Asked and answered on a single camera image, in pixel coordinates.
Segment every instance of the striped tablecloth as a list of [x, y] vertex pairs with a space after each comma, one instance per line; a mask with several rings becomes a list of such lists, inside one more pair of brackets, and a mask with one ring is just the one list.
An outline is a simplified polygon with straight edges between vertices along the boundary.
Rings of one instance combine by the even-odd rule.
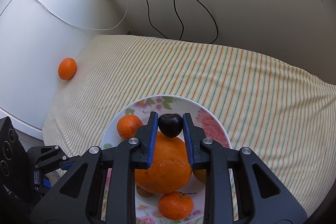
[[99, 145], [127, 104], [172, 94], [209, 109], [232, 147], [251, 147], [308, 215], [335, 181], [336, 87], [302, 69], [238, 48], [131, 35], [95, 37], [77, 63], [43, 128], [45, 144], [68, 156]]

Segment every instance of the tangerine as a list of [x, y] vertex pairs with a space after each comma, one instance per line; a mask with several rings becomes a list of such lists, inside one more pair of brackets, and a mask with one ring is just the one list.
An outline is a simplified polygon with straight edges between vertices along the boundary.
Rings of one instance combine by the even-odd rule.
[[117, 123], [117, 131], [123, 140], [127, 140], [135, 136], [137, 129], [143, 126], [138, 116], [128, 114], [122, 116]]
[[58, 76], [62, 80], [71, 79], [77, 71], [77, 64], [73, 58], [64, 59], [58, 66]]
[[159, 131], [151, 168], [135, 169], [135, 182], [150, 193], [169, 194], [186, 185], [191, 173], [184, 142]]
[[181, 220], [186, 218], [193, 211], [194, 202], [190, 196], [186, 194], [172, 192], [160, 198], [157, 208], [165, 218]]

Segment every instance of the orange egg-shaped fruit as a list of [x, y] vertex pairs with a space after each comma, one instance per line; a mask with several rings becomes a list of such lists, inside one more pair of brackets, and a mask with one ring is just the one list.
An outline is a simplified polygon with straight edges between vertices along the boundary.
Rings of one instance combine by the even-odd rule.
[[75, 75], [76, 70], [76, 61], [73, 58], [66, 58], [58, 66], [58, 76], [62, 80], [69, 80]]

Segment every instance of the floral plate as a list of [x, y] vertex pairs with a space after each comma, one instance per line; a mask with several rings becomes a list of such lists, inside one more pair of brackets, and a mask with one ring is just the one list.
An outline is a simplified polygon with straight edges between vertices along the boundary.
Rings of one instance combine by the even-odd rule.
[[[134, 114], [140, 118], [143, 124], [147, 124], [149, 115], [152, 111], [157, 112], [159, 116], [164, 113], [178, 113], [183, 115], [184, 113], [189, 112], [194, 125], [203, 128], [207, 137], [216, 140], [224, 147], [232, 148], [225, 129], [212, 113], [192, 100], [174, 95], [154, 95], [129, 104], [113, 117], [104, 132], [100, 147], [102, 149], [107, 149], [117, 146], [122, 141], [117, 132], [117, 122], [122, 116]], [[178, 137], [184, 141], [183, 133]], [[110, 170], [108, 179], [106, 180], [104, 197], [107, 196], [109, 178]], [[182, 224], [202, 217], [204, 214], [204, 184], [199, 182], [194, 175], [191, 175], [187, 185], [179, 189], [179, 191], [183, 193], [197, 193], [190, 196], [194, 202], [194, 209], [186, 218], [180, 221], [172, 221], [164, 218], [157, 208], [161, 195], [153, 195], [150, 198], [143, 198], [135, 191], [135, 213], [137, 218], [150, 224]]]

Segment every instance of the dark cherry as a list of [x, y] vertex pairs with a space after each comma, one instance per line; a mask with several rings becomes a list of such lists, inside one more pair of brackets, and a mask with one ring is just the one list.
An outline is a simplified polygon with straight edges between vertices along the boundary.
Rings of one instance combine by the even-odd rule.
[[174, 138], [182, 131], [183, 119], [180, 114], [166, 113], [159, 117], [157, 125], [165, 136], [168, 138]]

